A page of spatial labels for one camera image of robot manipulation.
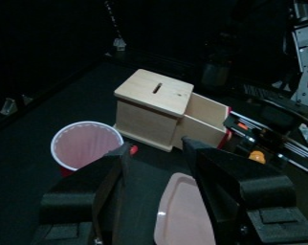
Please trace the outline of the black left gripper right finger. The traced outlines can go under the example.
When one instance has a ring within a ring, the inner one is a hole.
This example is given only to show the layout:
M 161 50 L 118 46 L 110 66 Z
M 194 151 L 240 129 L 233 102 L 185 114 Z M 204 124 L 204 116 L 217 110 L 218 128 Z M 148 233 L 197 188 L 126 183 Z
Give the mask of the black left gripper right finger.
M 308 219 L 284 173 L 188 137 L 182 152 L 217 245 L 308 245 Z

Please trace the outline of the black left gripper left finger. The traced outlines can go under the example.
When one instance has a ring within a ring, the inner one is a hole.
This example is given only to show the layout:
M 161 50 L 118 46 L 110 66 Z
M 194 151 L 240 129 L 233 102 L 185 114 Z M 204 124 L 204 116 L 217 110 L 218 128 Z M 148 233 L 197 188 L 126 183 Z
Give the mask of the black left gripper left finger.
M 30 245 L 112 245 L 132 145 L 64 177 L 44 194 Z

